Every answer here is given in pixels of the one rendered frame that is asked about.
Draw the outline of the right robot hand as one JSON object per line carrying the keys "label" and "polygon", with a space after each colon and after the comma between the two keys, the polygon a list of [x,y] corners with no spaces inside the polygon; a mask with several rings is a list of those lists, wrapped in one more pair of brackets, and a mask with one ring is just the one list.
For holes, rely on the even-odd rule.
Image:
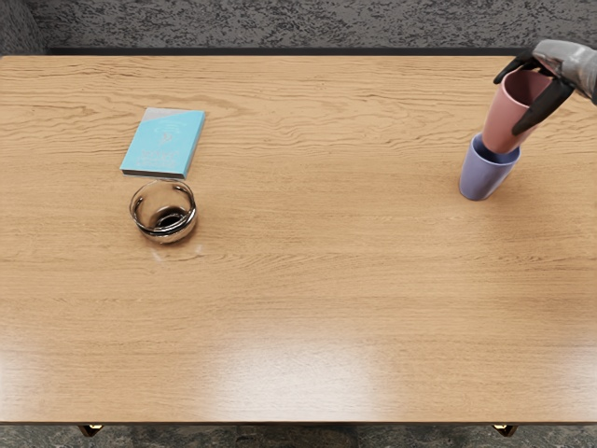
{"label": "right robot hand", "polygon": [[552,80],[513,125],[514,135],[529,131],[545,120],[574,91],[597,106],[596,49],[570,41],[544,39],[533,49],[526,49],[516,56],[496,75],[493,83],[501,83],[511,72],[535,68]]}

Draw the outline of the pink cup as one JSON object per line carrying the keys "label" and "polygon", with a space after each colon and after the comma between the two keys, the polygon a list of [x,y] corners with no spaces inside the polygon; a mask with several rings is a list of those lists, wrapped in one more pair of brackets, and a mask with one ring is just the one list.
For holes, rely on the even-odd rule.
{"label": "pink cup", "polygon": [[507,74],[493,97],[485,119],[481,133],[483,145],[496,154],[507,154],[519,147],[538,124],[519,135],[514,135],[512,128],[552,80],[552,77],[530,70],[516,70]]}

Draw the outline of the lavender cup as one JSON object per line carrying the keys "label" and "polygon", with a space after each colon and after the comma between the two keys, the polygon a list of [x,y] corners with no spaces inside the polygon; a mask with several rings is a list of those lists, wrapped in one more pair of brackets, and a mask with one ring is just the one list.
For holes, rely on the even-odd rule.
{"label": "lavender cup", "polygon": [[462,165],[460,193],[471,201],[486,200],[502,185],[520,156],[520,147],[507,154],[494,153],[483,144],[481,133],[476,134]]}

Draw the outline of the light blue book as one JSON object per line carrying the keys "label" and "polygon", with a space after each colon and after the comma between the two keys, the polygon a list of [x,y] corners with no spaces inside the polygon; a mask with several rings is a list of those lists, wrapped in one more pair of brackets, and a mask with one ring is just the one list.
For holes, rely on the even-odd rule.
{"label": "light blue book", "polygon": [[185,180],[205,112],[148,107],[119,167],[124,175]]}

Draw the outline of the shiny metal bowl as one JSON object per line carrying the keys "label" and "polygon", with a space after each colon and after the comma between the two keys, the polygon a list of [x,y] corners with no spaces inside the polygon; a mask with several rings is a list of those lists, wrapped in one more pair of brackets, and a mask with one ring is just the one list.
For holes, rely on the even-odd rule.
{"label": "shiny metal bowl", "polygon": [[198,221],[193,191],[177,180],[154,180],[143,185],[132,195],[129,212],[137,229],[158,244],[187,238]]}

